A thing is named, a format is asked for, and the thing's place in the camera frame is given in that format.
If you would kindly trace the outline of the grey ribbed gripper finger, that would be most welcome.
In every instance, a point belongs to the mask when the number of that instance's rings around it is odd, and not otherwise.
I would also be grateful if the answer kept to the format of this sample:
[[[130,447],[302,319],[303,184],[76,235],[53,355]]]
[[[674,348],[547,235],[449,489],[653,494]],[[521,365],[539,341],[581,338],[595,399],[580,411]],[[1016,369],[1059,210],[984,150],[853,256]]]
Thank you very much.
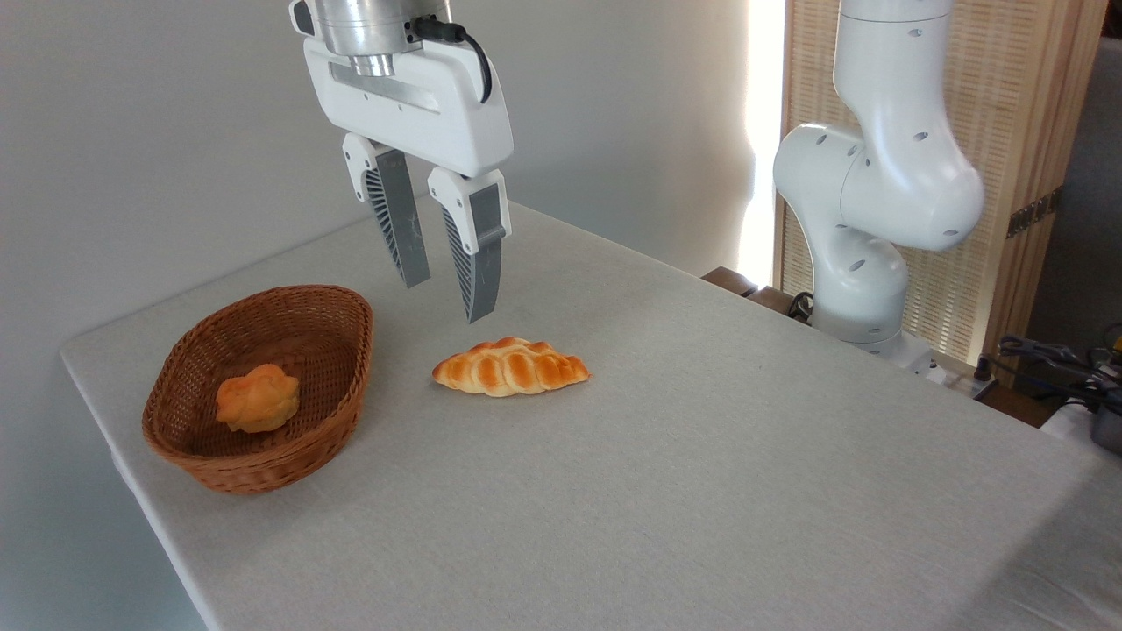
[[[406,155],[357,132],[344,135],[342,152],[355,196],[373,208],[381,239],[406,287],[425,282],[431,272]]]
[[[498,170],[466,177],[434,167],[427,185],[444,211],[466,320],[473,323],[493,313],[500,294],[502,239],[512,234],[505,179]]]

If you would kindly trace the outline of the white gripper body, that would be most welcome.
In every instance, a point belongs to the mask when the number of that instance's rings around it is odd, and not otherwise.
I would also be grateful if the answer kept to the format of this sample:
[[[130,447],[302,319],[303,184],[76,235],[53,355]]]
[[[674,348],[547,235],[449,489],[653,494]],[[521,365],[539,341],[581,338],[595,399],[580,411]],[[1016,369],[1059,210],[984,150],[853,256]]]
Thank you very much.
[[[500,81],[493,77],[484,102],[479,60],[468,45],[425,42],[397,53],[388,77],[357,75],[320,39],[305,39],[303,51],[325,116],[344,131],[469,177],[513,154]]]

